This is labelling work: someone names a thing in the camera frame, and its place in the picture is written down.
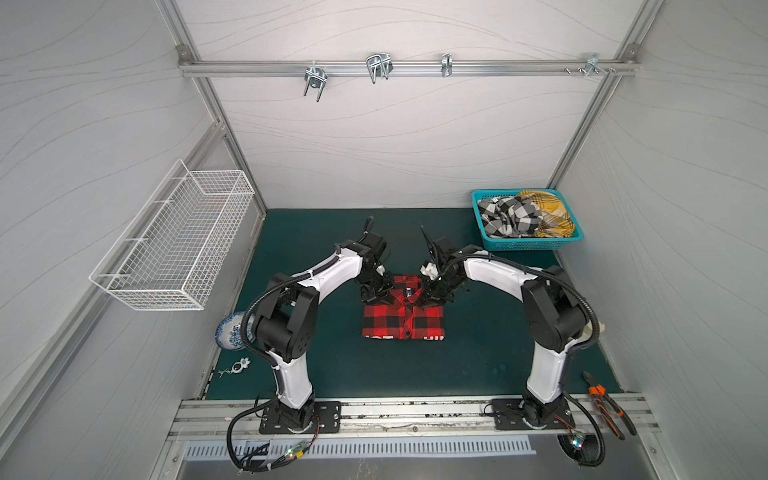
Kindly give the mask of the red black plaid shirt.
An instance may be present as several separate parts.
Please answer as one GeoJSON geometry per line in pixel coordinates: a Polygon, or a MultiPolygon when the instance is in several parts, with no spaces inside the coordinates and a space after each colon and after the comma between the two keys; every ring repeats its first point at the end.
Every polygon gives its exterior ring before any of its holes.
{"type": "Polygon", "coordinates": [[[397,275],[388,295],[365,305],[362,336],[379,340],[442,341],[444,308],[420,302],[424,282],[416,275],[397,275]]]}

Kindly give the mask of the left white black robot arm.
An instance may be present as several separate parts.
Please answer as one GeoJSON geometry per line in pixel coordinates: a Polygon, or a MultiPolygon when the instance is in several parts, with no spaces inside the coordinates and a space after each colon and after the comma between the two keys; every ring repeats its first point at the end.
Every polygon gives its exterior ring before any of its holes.
{"type": "Polygon", "coordinates": [[[288,413],[305,416],[314,403],[307,351],[320,304],[349,281],[360,286],[363,303],[383,299],[394,283],[382,261],[386,246],[381,235],[366,229],[359,240],[337,244],[320,263],[290,276],[274,276],[244,313],[243,344],[270,364],[277,402],[288,413]]]}

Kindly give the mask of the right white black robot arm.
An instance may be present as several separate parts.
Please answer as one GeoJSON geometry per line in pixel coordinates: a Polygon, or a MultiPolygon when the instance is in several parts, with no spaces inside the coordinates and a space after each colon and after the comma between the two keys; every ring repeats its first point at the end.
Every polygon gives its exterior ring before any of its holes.
{"type": "Polygon", "coordinates": [[[522,303],[534,354],[519,410],[529,426],[544,428],[565,403],[562,379],[568,356],[599,339],[595,310],[561,267],[523,265],[474,245],[456,249],[445,237],[426,237],[425,242],[430,259],[420,269],[422,305],[453,301],[467,281],[489,285],[522,303]]]}

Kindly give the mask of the teal plastic basket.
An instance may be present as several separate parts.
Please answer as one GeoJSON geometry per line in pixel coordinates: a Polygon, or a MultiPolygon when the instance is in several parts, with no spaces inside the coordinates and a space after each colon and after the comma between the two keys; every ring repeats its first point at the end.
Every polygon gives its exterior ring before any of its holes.
{"type": "Polygon", "coordinates": [[[565,203],[565,206],[569,210],[569,213],[571,214],[572,218],[575,221],[576,224],[576,233],[571,238],[537,238],[537,237],[526,237],[526,238],[509,238],[509,239],[492,239],[489,238],[483,231],[480,214],[478,212],[477,202],[481,199],[486,198],[492,198],[492,197],[501,197],[501,196],[516,196],[518,193],[521,193],[522,191],[528,191],[528,190],[476,190],[471,194],[471,200],[472,200],[472,208],[475,215],[475,219],[480,231],[482,244],[485,247],[485,249],[489,251],[536,251],[536,250],[546,250],[546,251],[556,251],[570,243],[578,242],[583,239],[583,232],[575,218],[575,216],[571,213],[571,210],[565,201],[565,199],[562,197],[562,195],[551,189],[544,189],[541,191],[551,192],[557,196],[559,196],[565,203]]]}

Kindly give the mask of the black white plaid shirt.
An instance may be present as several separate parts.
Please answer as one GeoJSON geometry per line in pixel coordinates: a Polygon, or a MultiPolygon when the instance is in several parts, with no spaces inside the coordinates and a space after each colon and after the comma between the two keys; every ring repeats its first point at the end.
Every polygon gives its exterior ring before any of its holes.
{"type": "Polygon", "coordinates": [[[481,199],[477,207],[483,231],[492,239],[533,237],[543,222],[535,203],[516,196],[481,199]]]}

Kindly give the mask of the yellow plaid shirt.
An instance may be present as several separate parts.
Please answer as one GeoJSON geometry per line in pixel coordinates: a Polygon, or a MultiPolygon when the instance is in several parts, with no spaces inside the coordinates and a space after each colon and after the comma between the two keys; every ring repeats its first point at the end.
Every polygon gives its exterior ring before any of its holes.
{"type": "Polygon", "coordinates": [[[520,201],[534,204],[539,211],[539,225],[533,232],[537,238],[571,238],[576,233],[576,224],[564,201],[546,191],[522,191],[516,195],[520,201]]]}

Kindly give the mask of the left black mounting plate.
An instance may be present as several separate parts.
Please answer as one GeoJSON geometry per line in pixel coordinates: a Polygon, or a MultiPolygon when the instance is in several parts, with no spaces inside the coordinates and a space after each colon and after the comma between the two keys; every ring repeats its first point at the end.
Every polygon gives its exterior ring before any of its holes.
{"type": "Polygon", "coordinates": [[[338,401],[310,400],[299,409],[292,409],[280,401],[264,409],[259,433],[289,435],[330,433],[340,430],[341,403],[338,401]]]}

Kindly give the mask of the black mounting plate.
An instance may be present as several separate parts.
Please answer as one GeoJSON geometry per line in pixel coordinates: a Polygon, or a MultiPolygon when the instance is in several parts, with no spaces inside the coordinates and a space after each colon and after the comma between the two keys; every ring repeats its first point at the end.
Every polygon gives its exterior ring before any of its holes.
{"type": "Polygon", "coordinates": [[[289,435],[330,433],[340,430],[341,403],[338,401],[310,400],[299,409],[292,409],[280,401],[264,409],[259,433],[289,435]]]}
{"type": "Polygon", "coordinates": [[[575,421],[567,400],[560,396],[551,403],[533,397],[497,398],[490,402],[494,427],[500,431],[567,430],[575,421]]]}

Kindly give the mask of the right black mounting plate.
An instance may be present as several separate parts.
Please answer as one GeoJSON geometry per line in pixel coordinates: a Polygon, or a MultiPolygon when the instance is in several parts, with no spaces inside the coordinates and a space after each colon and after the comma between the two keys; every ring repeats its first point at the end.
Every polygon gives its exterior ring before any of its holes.
{"type": "Polygon", "coordinates": [[[533,397],[497,398],[490,402],[494,427],[500,431],[567,430],[575,421],[567,400],[560,396],[551,403],[533,397]]]}

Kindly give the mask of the blue white ceramic bowl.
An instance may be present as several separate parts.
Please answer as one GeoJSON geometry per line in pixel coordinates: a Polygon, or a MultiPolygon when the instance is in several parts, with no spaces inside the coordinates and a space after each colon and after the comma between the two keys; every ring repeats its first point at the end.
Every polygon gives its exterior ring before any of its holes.
{"type": "Polygon", "coordinates": [[[240,351],[245,349],[240,332],[244,314],[244,311],[234,312],[217,326],[215,342],[222,350],[240,351]]]}

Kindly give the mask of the small metal clamp piece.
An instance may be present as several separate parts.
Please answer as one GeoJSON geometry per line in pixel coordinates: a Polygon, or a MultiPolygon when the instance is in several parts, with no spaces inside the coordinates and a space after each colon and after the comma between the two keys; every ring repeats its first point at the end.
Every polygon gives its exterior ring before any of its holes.
{"type": "Polygon", "coordinates": [[[226,375],[239,375],[246,371],[251,364],[251,360],[247,357],[240,358],[238,361],[235,361],[229,368],[219,370],[218,375],[220,378],[226,376],[226,375]]]}

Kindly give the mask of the orange black pliers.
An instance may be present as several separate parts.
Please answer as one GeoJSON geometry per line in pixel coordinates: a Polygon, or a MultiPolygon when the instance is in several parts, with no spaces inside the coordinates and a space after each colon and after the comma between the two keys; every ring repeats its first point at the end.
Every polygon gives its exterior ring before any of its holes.
{"type": "Polygon", "coordinates": [[[611,397],[606,388],[587,371],[582,372],[582,378],[587,382],[589,395],[609,430],[619,440],[625,439],[624,432],[615,421],[618,418],[624,424],[627,432],[631,436],[636,436],[638,431],[633,421],[625,410],[611,397]]]}

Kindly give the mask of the metal U-bolt clamp left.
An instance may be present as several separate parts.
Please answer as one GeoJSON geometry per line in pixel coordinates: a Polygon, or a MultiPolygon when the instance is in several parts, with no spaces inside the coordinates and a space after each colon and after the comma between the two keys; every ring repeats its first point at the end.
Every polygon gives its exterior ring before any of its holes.
{"type": "Polygon", "coordinates": [[[315,90],[315,101],[319,102],[328,82],[328,75],[326,71],[315,64],[310,65],[305,70],[304,81],[305,86],[303,95],[307,96],[310,90],[315,90]]]}

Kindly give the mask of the metal u-bolt clamp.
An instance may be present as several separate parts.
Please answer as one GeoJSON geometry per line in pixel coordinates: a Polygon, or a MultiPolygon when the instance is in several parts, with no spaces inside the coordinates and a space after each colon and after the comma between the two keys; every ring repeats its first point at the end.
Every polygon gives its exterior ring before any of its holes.
{"type": "Polygon", "coordinates": [[[310,90],[315,90],[315,101],[319,102],[328,82],[328,75],[326,71],[315,64],[310,65],[305,70],[304,81],[305,86],[303,95],[307,96],[310,90]]]}
{"type": "Polygon", "coordinates": [[[373,84],[375,84],[379,78],[388,80],[393,70],[391,55],[384,52],[368,56],[365,65],[373,84]]]}

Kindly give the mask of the metal U-bolt clamp middle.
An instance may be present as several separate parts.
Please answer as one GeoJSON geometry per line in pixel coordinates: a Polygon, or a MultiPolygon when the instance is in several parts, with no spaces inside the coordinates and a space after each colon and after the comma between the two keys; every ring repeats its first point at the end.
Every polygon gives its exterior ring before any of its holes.
{"type": "Polygon", "coordinates": [[[393,70],[391,55],[384,52],[368,56],[365,65],[373,84],[375,84],[379,78],[388,80],[393,70]]]}

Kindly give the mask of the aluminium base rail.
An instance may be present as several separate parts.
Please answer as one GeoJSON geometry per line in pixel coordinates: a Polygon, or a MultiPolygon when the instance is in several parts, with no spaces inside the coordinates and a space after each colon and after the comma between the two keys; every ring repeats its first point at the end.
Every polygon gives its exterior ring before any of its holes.
{"type": "MultiPolygon", "coordinates": [[[[608,438],[602,416],[588,395],[571,394],[600,426],[608,438]]],[[[661,432],[661,427],[642,394],[612,394],[638,433],[661,432]]],[[[440,436],[503,434],[495,431],[489,396],[346,398],[341,403],[339,437],[440,436]]],[[[182,401],[167,434],[168,440],[224,440],[232,418],[252,400],[182,401]]],[[[591,430],[586,415],[573,402],[566,408],[579,429],[591,430]]],[[[265,437],[259,433],[261,418],[254,415],[238,421],[233,439],[265,437]]]]}

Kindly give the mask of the metal bracket with bolts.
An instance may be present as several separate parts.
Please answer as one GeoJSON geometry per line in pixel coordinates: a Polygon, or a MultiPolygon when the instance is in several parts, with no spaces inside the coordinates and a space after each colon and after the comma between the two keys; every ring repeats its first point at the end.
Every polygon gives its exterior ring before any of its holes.
{"type": "Polygon", "coordinates": [[[614,67],[603,66],[597,53],[593,53],[591,56],[589,56],[581,67],[576,69],[564,68],[563,71],[567,75],[577,75],[583,78],[590,76],[608,77],[618,73],[618,70],[614,67]]]}

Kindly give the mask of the aluminium cross rail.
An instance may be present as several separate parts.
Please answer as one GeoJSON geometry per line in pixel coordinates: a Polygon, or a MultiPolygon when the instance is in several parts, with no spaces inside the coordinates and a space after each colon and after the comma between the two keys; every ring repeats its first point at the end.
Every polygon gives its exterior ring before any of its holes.
{"type": "MultiPolygon", "coordinates": [[[[521,76],[570,76],[563,69],[581,67],[586,59],[576,60],[459,60],[453,58],[450,77],[521,77],[521,76]]],[[[602,60],[605,67],[614,67],[618,76],[633,76],[641,64],[633,61],[602,60]]],[[[185,77],[200,78],[291,78],[303,77],[310,65],[323,68],[330,78],[367,77],[363,60],[332,61],[198,61],[181,65],[185,77]]],[[[396,77],[443,78],[441,59],[393,60],[390,74],[396,77]]]]}

